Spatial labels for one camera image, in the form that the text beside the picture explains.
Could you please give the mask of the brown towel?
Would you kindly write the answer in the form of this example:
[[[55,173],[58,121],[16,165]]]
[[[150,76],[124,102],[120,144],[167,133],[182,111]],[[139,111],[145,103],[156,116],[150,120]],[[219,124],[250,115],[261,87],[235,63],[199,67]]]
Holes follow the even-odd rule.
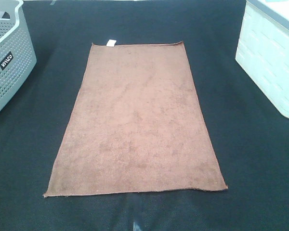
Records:
[[[45,197],[223,191],[183,42],[91,46]]]

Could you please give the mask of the pale green woven-pattern bin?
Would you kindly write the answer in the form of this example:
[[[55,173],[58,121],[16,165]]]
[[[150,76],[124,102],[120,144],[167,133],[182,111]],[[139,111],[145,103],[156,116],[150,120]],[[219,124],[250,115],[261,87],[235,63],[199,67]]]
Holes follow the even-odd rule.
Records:
[[[246,2],[235,60],[289,118],[289,0]]]

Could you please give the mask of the grey perforated plastic basket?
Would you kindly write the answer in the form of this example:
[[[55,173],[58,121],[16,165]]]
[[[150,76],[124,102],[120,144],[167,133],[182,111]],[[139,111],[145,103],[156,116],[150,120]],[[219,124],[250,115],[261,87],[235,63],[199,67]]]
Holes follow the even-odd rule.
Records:
[[[22,9],[22,0],[0,0],[0,111],[16,94],[37,59]]]

